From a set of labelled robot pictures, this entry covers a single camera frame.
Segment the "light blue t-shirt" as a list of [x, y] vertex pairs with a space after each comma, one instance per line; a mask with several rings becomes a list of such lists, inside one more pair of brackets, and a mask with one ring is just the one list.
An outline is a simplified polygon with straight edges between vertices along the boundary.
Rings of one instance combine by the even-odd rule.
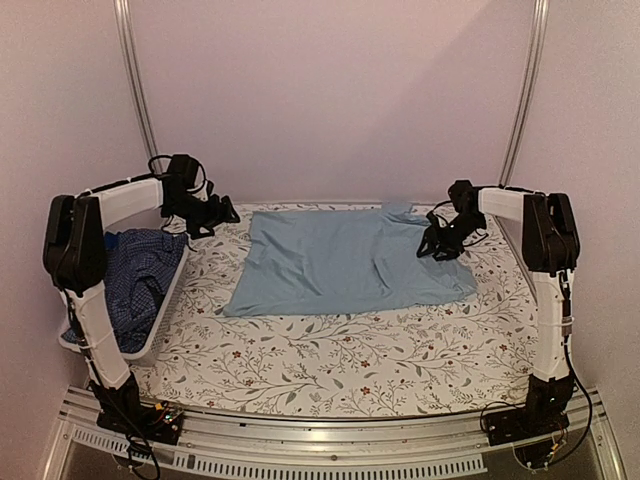
[[473, 295], [471, 270], [417, 254], [429, 221], [408, 203], [256, 212], [230, 317], [357, 314]]

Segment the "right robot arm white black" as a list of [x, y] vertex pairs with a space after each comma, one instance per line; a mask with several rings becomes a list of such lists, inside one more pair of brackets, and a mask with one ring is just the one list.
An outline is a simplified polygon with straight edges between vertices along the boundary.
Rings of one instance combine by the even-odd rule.
[[486, 227], [492, 216], [521, 227], [521, 255], [535, 288], [539, 350], [529, 376], [525, 406], [517, 427], [537, 436], [564, 412], [573, 395], [576, 374], [571, 360], [574, 324], [572, 294], [580, 240], [569, 197], [564, 193], [505, 186], [475, 186], [458, 180], [443, 203], [456, 216], [445, 221], [432, 209], [416, 255], [454, 260], [467, 238]]

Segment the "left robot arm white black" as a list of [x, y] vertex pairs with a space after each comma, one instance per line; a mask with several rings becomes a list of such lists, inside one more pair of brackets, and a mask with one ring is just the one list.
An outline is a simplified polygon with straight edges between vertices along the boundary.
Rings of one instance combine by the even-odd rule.
[[148, 426], [148, 409], [118, 346], [106, 302], [108, 226], [158, 209], [162, 217], [184, 220], [192, 240], [212, 237], [222, 223], [240, 220], [228, 196], [204, 180], [204, 167], [187, 154], [169, 158], [168, 169], [122, 179], [78, 195], [58, 195], [50, 204], [43, 265], [64, 299], [71, 329], [85, 356], [91, 388], [102, 413], [128, 434]]

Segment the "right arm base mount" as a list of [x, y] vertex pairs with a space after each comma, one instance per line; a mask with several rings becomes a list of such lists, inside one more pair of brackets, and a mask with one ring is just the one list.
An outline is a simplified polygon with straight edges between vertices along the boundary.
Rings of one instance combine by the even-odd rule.
[[542, 420], [531, 420], [522, 404], [492, 401], [484, 406], [479, 417], [481, 431], [491, 446], [561, 433], [570, 423], [566, 413], [552, 414]]

